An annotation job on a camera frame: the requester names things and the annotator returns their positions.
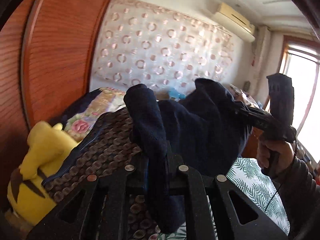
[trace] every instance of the white curtain with pink circles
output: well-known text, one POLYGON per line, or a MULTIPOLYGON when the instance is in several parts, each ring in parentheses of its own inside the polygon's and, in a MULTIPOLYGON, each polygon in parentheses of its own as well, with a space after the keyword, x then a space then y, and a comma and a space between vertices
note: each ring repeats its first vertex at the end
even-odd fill
POLYGON ((198 77, 220 81, 232 63, 232 36, 157 5, 111 0, 97 40, 92 75, 124 89, 189 94, 198 77))

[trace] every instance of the window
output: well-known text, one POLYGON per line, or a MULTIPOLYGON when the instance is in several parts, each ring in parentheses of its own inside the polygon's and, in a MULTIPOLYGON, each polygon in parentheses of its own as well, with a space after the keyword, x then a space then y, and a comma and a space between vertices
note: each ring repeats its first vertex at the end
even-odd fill
POLYGON ((292 126, 297 130, 298 141, 320 161, 320 45, 301 39, 285 37, 284 57, 279 69, 292 78, 294 111, 292 126))

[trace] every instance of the black cable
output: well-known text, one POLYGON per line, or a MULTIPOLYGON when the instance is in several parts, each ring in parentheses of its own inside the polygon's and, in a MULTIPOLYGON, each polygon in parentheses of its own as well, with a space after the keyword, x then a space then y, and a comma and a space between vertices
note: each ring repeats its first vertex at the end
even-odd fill
MULTIPOLYGON (((297 138, 296 138, 296 148, 295 148, 295 150, 294 150, 294 155, 293 155, 292 163, 290 164, 290 170, 291 170, 291 168, 292 168, 292 166, 293 166, 293 163, 294 163, 294 160, 295 160, 295 158, 296 158, 297 149, 298 149, 298 143, 297 143, 297 138)), ((285 175, 284 181, 280 184, 279 188, 276 189, 276 192, 275 192, 275 193, 273 194, 273 196, 270 198, 270 200, 269 200, 269 202, 268 202, 268 205, 267 205, 266 208, 264 209, 264 212, 267 211, 268 206, 270 205, 271 201, 272 201, 273 198, 276 196, 276 194, 279 193, 278 190, 280 190, 281 186, 282 186, 282 185, 285 183, 285 181, 287 180, 287 177, 288 177, 288 174, 289 174, 289 173, 290 173, 290 172, 287 171, 287 174, 285 175)))

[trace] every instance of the plush toy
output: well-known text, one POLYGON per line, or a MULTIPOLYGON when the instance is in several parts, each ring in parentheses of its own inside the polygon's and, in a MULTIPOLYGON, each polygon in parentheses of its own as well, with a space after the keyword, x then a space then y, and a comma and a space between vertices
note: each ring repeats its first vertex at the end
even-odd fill
POLYGON ((36 225, 56 205, 41 182, 55 174, 77 142, 62 130, 62 124, 51 127, 38 122, 30 131, 29 151, 8 185, 8 199, 14 211, 36 225))

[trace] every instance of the wooden furniture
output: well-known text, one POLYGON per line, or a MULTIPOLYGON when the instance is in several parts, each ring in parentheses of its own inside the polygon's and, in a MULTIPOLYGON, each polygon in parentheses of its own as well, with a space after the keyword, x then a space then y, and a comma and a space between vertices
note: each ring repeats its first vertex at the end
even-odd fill
POLYGON ((0 206, 29 129, 88 91, 95 41, 110 0, 22 0, 0 31, 0 206))

